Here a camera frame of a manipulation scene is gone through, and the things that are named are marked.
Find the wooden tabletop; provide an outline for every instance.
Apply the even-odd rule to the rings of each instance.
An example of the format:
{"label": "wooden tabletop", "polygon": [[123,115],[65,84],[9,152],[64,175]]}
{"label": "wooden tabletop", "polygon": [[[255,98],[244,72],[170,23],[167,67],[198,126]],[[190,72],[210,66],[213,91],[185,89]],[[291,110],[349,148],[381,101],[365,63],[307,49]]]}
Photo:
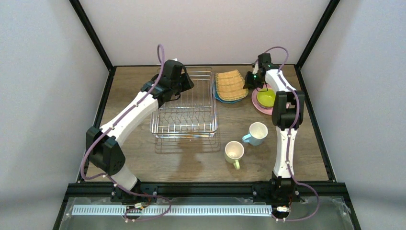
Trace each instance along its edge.
{"label": "wooden tabletop", "polygon": [[[212,66],[216,73],[237,69],[245,76],[250,66]],[[118,67],[114,76],[102,124],[122,111],[141,86],[157,72],[157,67]],[[300,89],[294,67],[285,66],[283,74]],[[150,182],[235,182],[269,180],[276,159],[276,130],[271,116],[259,112],[251,102],[251,91],[235,104],[216,102],[218,129],[212,138],[156,138],[150,131],[150,117],[130,134],[122,146],[125,164],[141,180]],[[243,143],[245,153],[240,170],[224,159],[224,148],[232,140],[241,141],[249,125],[264,123],[269,130],[259,146]],[[307,108],[295,140],[293,168],[301,181],[328,180]],[[90,164],[88,175],[101,172]]]}

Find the white mug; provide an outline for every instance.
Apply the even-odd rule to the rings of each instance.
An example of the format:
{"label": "white mug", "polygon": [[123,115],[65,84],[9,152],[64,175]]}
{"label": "white mug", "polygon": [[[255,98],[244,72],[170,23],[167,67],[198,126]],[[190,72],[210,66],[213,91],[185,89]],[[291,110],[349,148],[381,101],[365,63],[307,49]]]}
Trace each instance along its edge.
{"label": "white mug", "polygon": [[249,132],[242,137],[242,141],[250,143],[253,146],[260,145],[268,135],[268,128],[261,122],[252,123],[249,126]]}
{"label": "white mug", "polygon": [[230,141],[226,145],[224,157],[228,163],[234,165],[235,169],[240,169],[239,159],[244,155],[244,147],[238,141]]}

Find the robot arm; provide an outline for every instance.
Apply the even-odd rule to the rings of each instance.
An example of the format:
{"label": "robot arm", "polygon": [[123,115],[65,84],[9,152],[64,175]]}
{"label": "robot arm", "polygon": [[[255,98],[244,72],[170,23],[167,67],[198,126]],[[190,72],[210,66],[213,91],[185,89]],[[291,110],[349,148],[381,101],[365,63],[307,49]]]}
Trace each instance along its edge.
{"label": "robot arm", "polygon": [[[246,75],[246,84],[244,88],[255,89],[262,88],[263,84],[267,83],[274,90],[275,103],[272,111],[272,122],[276,126],[277,132],[277,149],[276,149],[276,163],[273,168],[273,173],[276,178],[290,178],[291,175],[288,170],[287,162],[289,162],[291,171],[293,173],[293,147],[297,134],[297,129],[303,121],[303,106],[300,106],[300,116],[295,127],[291,129],[290,134],[289,127],[292,125],[296,115],[296,100],[292,91],[295,91],[299,104],[304,103],[304,93],[297,91],[284,77],[282,71],[279,71],[279,66],[272,64],[270,54],[260,54],[258,56],[258,62],[254,66],[252,72],[248,72]],[[294,105],[294,108],[286,108],[286,104],[290,103]],[[287,152],[288,136],[289,141],[289,153]]]}
{"label": "robot arm", "polygon": [[[141,92],[115,118],[101,126],[100,129],[89,128],[86,133],[86,149],[89,149],[102,133],[111,128],[109,133],[90,152],[89,161],[127,190],[131,190],[138,179],[126,166],[121,146],[142,120],[165,102],[171,101],[172,96],[180,97],[181,92],[194,87],[185,66],[175,60],[165,62],[159,82],[154,82],[157,77],[158,75],[155,75],[145,83]],[[145,96],[154,84],[156,86],[151,94]]]}

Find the blue plate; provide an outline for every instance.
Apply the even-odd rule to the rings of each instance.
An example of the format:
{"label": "blue plate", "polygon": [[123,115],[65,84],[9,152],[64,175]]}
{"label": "blue plate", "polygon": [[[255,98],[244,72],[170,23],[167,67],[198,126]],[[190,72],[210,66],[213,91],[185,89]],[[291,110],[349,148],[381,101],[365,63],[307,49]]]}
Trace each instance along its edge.
{"label": "blue plate", "polygon": [[218,101],[220,101],[220,102],[223,102],[223,103],[234,104],[234,103],[239,102],[239,101],[242,100],[242,99],[238,99],[238,100],[235,100],[235,101],[224,101],[224,100],[222,100],[222,99],[218,96],[217,87],[216,87],[215,82],[214,82],[214,92],[215,92],[215,97],[216,97],[216,99],[217,99]]}

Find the metal wire rack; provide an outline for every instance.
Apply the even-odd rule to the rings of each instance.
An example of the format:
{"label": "metal wire rack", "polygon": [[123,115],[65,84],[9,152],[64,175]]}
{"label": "metal wire rack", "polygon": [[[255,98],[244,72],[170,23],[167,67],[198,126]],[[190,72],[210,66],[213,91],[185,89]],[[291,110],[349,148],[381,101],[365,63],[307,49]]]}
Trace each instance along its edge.
{"label": "metal wire rack", "polygon": [[157,138],[212,137],[217,130],[213,69],[187,67],[186,70],[194,87],[152,114],[150,128]]}

